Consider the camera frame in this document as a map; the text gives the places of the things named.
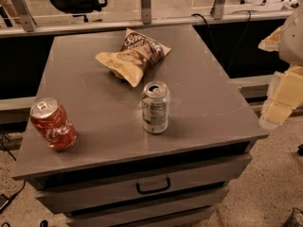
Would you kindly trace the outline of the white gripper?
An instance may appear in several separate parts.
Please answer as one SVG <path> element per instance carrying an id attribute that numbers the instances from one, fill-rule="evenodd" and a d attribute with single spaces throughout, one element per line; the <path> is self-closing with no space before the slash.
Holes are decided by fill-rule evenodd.
<path id="1" fill-rule="evenodd" d="M 258 49 L 278 51 L 279 57 L 292 65 L 283 73 L 275 72 L 267 90 L 259 125 L 265 130 L 281 126 L 303 103 L 303 4 L 258 44 Z"/>

